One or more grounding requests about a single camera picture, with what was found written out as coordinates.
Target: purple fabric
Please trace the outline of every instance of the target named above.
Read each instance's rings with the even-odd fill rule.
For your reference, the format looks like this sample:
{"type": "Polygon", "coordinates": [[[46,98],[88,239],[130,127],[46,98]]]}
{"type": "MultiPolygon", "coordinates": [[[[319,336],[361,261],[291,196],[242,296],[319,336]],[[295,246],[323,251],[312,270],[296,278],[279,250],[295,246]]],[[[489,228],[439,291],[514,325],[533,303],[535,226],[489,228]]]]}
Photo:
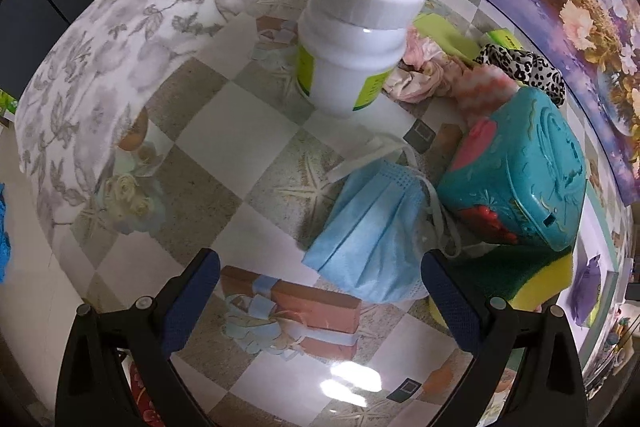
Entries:
{"type": "Polygon", "coordinates": [[[600,256],[592,258],[578,275],[572,292],[572,312],[578,325],[584,324],[600,293],[600,256]]]}

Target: blue rubber grip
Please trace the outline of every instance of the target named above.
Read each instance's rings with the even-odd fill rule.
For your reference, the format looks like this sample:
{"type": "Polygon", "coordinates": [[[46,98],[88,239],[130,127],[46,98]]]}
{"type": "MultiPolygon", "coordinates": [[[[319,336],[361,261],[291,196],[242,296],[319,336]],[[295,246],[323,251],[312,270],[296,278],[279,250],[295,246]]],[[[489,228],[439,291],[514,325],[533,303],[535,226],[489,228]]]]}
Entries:
{"type": "Polygon", "coordinates": [[[482,341],[480,317],[431,252],[424,254],[420,270],[422,283],[442,314],[454,340],[462,351],[476,356],[482,341]]]}
{"type": "Polygon", "coordinates": [[[164,316],[162,352],[167,358],[186,345],[219,279],[220,258],[211,251],[164,316]]]}

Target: green label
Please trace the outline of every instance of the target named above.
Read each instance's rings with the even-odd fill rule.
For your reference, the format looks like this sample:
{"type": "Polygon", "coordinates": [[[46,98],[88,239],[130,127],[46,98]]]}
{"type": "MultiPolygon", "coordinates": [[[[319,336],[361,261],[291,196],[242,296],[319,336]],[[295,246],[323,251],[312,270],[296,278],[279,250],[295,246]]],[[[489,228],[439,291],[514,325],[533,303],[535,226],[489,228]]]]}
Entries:
{"type": "Polygon", "coordinates": [[[363,109],[367,107],[367,105],[373,103],[380,94],[380,90],[391,71],[392,70],[388,70],[384,73],[375,74],[364,81],[364,86],[362,86],[362,90],[356,100],[356,105],[353,107],[354,111],[363,109]]]}
{"type": "MultiPolygon", "coordinates": [[[[314,79],[314,58],[302,44],[299,44],[298,48],[298,85],[300,86],[300,89],[309,96],[309,93],[311,92],[311,84],[314,79]]],[[[376,99],[391,71],[392,70],[375,74],[365,80],[364,86],[362,86],[362,90],[360,91],[355,106],[353,107],[354,111],[367,107],[367,105],[371,104],[376,99]]]]}
{"type": "Polygon", "coordinates": [[[299,45],[298,51],[298,84],[300,89],[307,96],[311,92],[311,83],[314,79],[314,58],[304,49],[303,45],[299,45]]]}

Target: white plastic bottle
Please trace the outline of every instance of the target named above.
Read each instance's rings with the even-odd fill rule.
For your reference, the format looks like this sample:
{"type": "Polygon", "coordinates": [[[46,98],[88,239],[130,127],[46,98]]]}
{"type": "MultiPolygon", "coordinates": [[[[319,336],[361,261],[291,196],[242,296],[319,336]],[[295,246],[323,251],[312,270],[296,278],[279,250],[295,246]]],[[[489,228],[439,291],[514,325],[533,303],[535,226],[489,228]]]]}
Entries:
{"type": "Polygon", "coordinates": [[[298,85],[318,109],[348,118],[380,93],[425,0],[309,0],[298,21],[298,85]]]}

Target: metal screw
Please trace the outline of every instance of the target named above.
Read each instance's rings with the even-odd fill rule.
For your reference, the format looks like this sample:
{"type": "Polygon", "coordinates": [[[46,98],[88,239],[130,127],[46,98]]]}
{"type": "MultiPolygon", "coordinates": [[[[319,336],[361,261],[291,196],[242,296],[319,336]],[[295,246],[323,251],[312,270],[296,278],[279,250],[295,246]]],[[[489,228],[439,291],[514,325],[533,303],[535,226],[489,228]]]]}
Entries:
{"type": "Polygon", "coordinates": [[[551,310],[551,314],[554,317],[564,317],[564,310],[560,306],[556,306],[555,304],[549,308],[551,310]]]}
{"type": "Polygon", "coordinates": [[[141,297],[136,301],[136,308],[139,310],[148,310],[151,308],[151,304],[154,303],[154,300],[149,296],[141,297]]]}
{"type": "Polygon", "coordinates": [[[489,304],[491,304],[491,308],[497,310],[503,310],[507,307],[507,302],[502,297],[491,297],[489,304]]]}
{"type": "Polygon", "coordinates": [[[89,304],[86,304],[86,303],[80,304],[78,308],[76,308],[76,315],[78,315],[78,317],[84,317],[90,311],[91,311],[91,306],[89,306],[89,304]]]}

